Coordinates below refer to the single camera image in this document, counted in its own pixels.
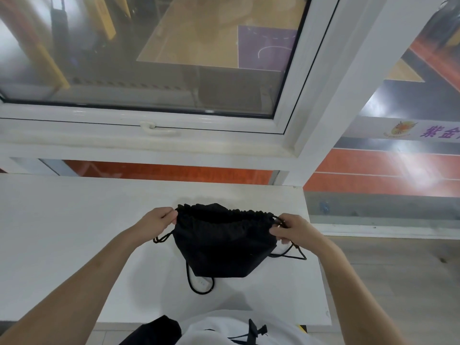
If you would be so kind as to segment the white window frame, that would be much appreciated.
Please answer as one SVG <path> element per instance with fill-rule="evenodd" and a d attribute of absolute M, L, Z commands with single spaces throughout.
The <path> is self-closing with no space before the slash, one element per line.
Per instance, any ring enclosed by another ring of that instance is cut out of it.
<path fill-rule="evenodd" d="M 442 1 L 0 0 L 0 168 L 275 170 L 303 186 Z"/>

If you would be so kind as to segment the person's right forearm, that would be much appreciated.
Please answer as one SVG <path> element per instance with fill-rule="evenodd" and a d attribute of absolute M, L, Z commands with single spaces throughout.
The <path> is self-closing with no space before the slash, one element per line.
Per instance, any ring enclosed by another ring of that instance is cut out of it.
<path fill-rule="evenodd" d="M 325 272 L 345 345 L 411 345 L 362 282 L 342 249 L 321 236 L 312 252 Z"/>

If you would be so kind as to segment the black drawstring bag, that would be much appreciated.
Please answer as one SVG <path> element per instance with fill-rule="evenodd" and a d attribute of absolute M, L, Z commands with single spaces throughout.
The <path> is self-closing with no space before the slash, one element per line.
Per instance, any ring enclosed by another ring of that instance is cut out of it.
<path fill-rule="evenodd" d="M 186 263 L 190 289 L 198 295 L 213 291 L 216 278 L 247 277 L 266 258 L 307 260 L 294 244 L 281 254 L 273 253 L 277 239 L 269 230 L 274 225 L 287 228 L 280 217 L 263 211 L 227 209 L 210 205 L 178 205 L 174 229 L 153 243 L 170 236 Z"/>

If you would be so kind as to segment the white banner with emblem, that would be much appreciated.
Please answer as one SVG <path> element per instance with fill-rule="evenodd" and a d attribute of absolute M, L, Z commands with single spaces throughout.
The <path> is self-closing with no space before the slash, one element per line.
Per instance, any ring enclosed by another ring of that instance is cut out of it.
<path fill-rule="evenodd" d="M 358 116 L 343 137 L 460 144 L 460 122 Z"/>

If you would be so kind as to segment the person's right hand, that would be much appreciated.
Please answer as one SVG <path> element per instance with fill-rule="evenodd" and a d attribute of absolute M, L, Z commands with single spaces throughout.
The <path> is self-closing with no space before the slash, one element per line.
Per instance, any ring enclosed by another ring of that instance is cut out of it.
<path fill-rule="evenodd" d="M 320 233 L 310 222 L 296 214 L 293 214 L 293 227 L 282 228 L 279 224 L 274 224 L 269 232 L 271 235 L 275 236 L 277 240 L 281 240 L 283 243 L 291 242 L 316 255 L 331 244 L 331 241 Z"/>

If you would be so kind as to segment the person's left hand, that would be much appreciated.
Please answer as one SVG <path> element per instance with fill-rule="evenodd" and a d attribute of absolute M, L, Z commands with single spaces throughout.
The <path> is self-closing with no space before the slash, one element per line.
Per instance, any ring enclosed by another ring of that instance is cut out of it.
<path fill-rule="evenodd" d="M 157 238 L 169 225 L 176 224 L 176 218 L 159 218 L 157 208 L 146 213 L 141 220 L 131 227 L 135 237 L 145 243 Z"/>

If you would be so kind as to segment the person's white shirt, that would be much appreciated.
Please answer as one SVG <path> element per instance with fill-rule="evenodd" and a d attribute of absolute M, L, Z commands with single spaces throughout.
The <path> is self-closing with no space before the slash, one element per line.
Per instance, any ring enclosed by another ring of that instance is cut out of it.
<path fill-rule="evenodd" d="M 326 345 L 295 324 L 255 311 L 211 311 L 179 325 L 175 345 Z"/>

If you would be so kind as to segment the person's left forearm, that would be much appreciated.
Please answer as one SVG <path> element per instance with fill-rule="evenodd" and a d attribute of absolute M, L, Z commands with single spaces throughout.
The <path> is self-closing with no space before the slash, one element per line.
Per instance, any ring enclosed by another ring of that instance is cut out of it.
<path fill-rule="evenodd" d="M 0 345 L 86 345 L 130 255 L 149 240 L 134 227 L 118 234 L 0 336 Z"/>

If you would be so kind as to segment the person's black trousers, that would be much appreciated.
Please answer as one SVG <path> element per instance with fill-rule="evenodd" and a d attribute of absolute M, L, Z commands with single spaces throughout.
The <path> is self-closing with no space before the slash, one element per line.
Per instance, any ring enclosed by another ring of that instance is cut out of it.
<path fill-rule="evenodd" d="M 142 324 L 119 345 L 175 345 L 182 336 L 179 323 L 166 315 Z"/>

